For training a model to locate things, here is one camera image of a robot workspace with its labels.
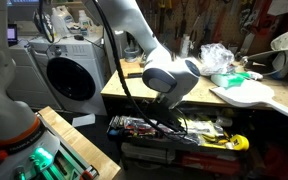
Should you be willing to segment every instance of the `white paper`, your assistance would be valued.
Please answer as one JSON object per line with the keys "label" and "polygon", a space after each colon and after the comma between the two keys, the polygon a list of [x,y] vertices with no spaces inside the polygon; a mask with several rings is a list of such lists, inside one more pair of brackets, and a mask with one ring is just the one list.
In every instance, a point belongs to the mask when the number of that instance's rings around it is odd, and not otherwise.
{"label": "white paper", "polygon": [[78,126],[85,126],[95,123],[95,114],[89,114],[86,116],[81,116],[77,118],[73,118],[72,126],[78,127]]}
{"label": "white paper", "polygon": [[278,16],[288,13],[288,0],[273,0],[267,14]]}

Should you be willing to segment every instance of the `wooden workbench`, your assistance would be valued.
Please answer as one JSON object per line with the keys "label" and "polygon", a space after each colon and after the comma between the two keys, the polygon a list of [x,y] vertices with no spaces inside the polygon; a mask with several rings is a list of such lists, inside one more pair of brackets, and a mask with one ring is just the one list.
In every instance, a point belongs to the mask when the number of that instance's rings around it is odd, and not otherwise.
{"label": "wooden workbench", "polygon": [[[124,75],[127,75],[128,73],[143,71],[138,61],[133,63],[127,63],[122,59],[120,62]],[[151,100],[154,99],[157,95],[156,91],[151,90],[147,86],[145,86],[141,78],[126,79],[126,83],[134,99]],[[262,83],[270,86],[274,90],[275,97],[273,97],[273,99],[276,102],[288,107],[288,75],[283,79],[283,81],[263,79]],[[214,87],[216,87],[216,85],[211,82],[209,78],[202,76],[200,77],[199,82],[192,89],[192,91],[184,97],[184,101],[186,101],[186,103],[196,105],[230,106],[210,91],[210,89]],[[117,72],[112,75],[112,77],[102,90],[101,94],[103,98],[126,98]],[[266,105],[257,105],[249,108],[271,109]]]}
{"label": "wooden workbench", "polygon": [[42,117],[87,163],[99,171],[99,179],[114,179],[120,167],[50,107],[39,111]]}

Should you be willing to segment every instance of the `floor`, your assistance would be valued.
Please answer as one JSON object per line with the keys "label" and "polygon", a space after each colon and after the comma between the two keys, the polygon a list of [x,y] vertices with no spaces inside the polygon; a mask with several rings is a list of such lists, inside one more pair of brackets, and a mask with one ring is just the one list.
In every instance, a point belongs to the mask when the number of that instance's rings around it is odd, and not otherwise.
{"label": "floor", "polygon": [[[74,117],[83,116],[77,113],[59,113],[69,123],[72,123]],[[181,179],[181,180],[213,180],[223,179],[212,174],[199,171],[197,169],[183,169],[176,167],[162,167],[159,165],[143,164],[139,162],[128,161],[128,169],[123,168],[120,163],[120,156],[115,142],[108,140],[106,130],[110,119],[106,116],[96,116],[95,124],[76,127],[86,138],[101,149],[107,156],[122,167],[121,173],[116,177],[117,180],[147,180],[147,179]]]}

